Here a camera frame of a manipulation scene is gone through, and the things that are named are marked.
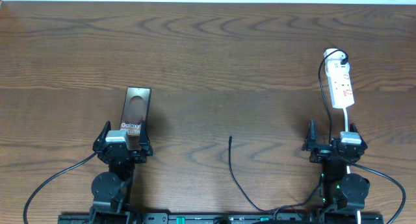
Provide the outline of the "Galaxy S25 Ultra smartphone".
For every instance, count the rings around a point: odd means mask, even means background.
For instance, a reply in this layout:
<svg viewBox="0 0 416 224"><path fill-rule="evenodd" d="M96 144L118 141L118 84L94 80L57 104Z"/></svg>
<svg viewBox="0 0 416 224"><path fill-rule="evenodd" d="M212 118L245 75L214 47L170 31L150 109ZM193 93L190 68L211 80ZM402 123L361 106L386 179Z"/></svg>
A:
<svg viewBox="0 0 416 224"><path fill-rule="evenodd" d="M147 126L150 109L151 88L128 87L120 122L120 130L127 132L130 150L138 150L140 124L145 121Z"/></svg>

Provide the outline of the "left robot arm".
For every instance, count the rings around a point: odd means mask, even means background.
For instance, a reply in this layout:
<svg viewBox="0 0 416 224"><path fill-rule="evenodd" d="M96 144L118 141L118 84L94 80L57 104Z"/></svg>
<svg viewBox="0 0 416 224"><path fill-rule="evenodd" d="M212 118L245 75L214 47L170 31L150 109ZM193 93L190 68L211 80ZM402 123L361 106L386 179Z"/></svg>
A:
<svg viewBox="0 0 416 224"><path fill-rule="evenodd" d="M92 182L89 223L142 223L142 215L131 207L130 198L135 166L153 155L145 122L140 124L138 144L140 149L131 150L127 132L113 131L109 121L96 138L92 150L109 170Z"/></svg>

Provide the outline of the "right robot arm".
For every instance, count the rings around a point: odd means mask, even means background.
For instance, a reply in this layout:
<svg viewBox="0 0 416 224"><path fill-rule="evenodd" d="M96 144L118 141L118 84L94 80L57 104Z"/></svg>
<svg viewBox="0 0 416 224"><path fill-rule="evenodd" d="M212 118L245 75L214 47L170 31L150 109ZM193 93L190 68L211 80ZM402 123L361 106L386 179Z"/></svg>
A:
<svg viewBox="0 0 416 224"><path fill-rule="evenodd" d="M350 131L342 131L340 137L329 144L319 144L315 123L309 122L307 136L302 146L309 151L309 161L322 165L320 195L323 207L313 212L313 219L319 223L360 223L358 214L365 207L369 194L368 179L351 173L348 168L357 162L368 148L354 124Z"/></svg>

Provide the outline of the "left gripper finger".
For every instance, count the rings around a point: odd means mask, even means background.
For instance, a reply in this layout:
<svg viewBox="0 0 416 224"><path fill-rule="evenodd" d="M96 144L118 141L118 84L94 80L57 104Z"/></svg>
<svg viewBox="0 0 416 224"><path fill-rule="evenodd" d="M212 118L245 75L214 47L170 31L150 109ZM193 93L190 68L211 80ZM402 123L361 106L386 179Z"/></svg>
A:
<svg viewBox="0 0 416 224"><path fill-rule="evenodd" d="M111 130L111 122L107 121L96 139L96 142L104 142L108 132Z"/></svg>
<svg viewBox="0 0 416 224"><path fill-rule="evenodd" d="M148 138L147 132L146 132L146 122L143 121L140 124L140 135L139 135L139 146L141 149L149 149L150 148L150 140Z"/></svg>

